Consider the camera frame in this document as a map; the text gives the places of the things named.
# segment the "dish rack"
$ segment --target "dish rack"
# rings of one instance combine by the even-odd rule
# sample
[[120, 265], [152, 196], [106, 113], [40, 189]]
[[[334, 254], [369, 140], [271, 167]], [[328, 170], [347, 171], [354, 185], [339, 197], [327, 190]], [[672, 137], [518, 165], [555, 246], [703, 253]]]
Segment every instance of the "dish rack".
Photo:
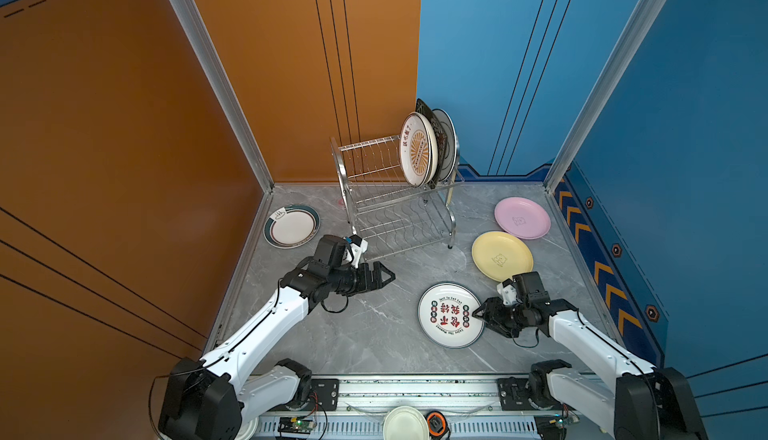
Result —
[[331, 150], [352, 234], [368, 241], [366, 261], [447, 240], [453, 248], [456, 218], [453, 188], [464, 181], [458, 172], [458, 148], [451, 173], [424, 186], [406, 182], [400, 166], [399, 135]]

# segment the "pink plate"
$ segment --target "pink plate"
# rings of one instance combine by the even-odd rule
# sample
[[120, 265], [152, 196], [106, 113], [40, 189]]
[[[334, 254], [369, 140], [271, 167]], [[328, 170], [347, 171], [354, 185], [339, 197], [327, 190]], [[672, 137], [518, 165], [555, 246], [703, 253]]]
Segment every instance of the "pink plate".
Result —
[[523, 240], [541, 238], [552, 226], [541, 205], [520, 196], [505, 198], [496, 204], [493, 214], [505, 232]]

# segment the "white plate with green rim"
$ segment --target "white plate with green rim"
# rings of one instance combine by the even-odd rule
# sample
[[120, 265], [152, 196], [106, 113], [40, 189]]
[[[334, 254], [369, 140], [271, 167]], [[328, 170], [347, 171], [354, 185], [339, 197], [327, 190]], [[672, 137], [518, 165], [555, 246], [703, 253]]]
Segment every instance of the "white plate with green rim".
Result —
[[312, 240], [320, 216], [308, 205], [287, 205], [275, 210], [264, 224], [264, 238], [277, 248], [296, 248]]

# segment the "gray marble floor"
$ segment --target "gray marble floor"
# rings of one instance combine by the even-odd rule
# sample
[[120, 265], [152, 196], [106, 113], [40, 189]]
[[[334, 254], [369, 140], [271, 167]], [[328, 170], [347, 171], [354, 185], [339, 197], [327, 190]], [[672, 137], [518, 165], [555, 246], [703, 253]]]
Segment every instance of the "gray marble floor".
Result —
[[[397, 280], [387, 288], [354, 296], [340, 314], [317, 308], [294, 326], [256, 369], [262, 373], [282, 358], [292, 358], [317, 374], [350, 373], [439, 373], [439, 372], [527, 372], [530, 365], [545, 359], [562, 358], [575, 368], [586, 366], [569, 350], [541, 337], [536, 348], [523, 349], [512, 340], [486, 329], [480, 339], [465, 349], [446, 349], [426, 338], [416, 320], [421, 294], [438, 282], [461, 283], [480, 299], [495, 296], [496, 282], [484, 276], [472, 262], [472, 243], [479, 234], [500, 230], [493, 209], [507, 196], [529, 198], [550, 210], [540, 184], [464, 184], [455, 189], [452, 209], [458, 232], [456, 244], [435, 243], [382, 259]], [[350, 234], [346, 212], [339, 204], [337, 186], [278, 186], [270, 210], [287, 204], [306, 204], [320, 214], [316, 239], [323, 234]], [[565, 238], [554, 223], [562, 221], [550, 212], [552, 228], [538, 240], [526, 240], [534, 258], [534, 270], [542, 276], [553, 298], [565, 298], [582, 311], [600, 330], [602, 316], [592, 303]], [[226, 326], [230, 335], [259, 310], [276, 288], [283, 273], [311, 255], [315, 240], [292, 250], [278, 250], [262, 238], [250, 263], [245, 283]], [[326, 301], [338, 310], [344, 299], [332, 294]], [[533, 329], [521, 334], [521, 345], [533, 345]]]

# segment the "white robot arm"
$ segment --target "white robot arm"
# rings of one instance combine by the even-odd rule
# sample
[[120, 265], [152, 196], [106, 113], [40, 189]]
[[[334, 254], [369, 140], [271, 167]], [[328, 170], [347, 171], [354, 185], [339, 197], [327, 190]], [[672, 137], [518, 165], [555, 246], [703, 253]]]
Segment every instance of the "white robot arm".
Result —
[[487, 299], [475, 318], [507, 338], [538, 328], [605, 384], [590, 381], [562, 360], [535, 363], [528, 376], [535, 406], [572, 406], [617, 440], [707, 440], [693, 393], [677, 370], [657, 368], [592, 326], [570, 302], [551, 300], [537, 272], [505, 280], [498, 292], [501, 297]]
[[372, 270], [360, 263], [367, 245], [357, 235], [325, 235], [314, 256], [286, 273], [270, 300], [232, 337], [197, 362], [182, 358], [169, 376], [160, 432], [172, 440], [231, 440], [242, 423], [274, 406], [306, 403], [312, 371], [298, 362], [285, 359], [262, 376], [250, 374], [331, 292], [353, 296], [394, 281], [380, 262]]

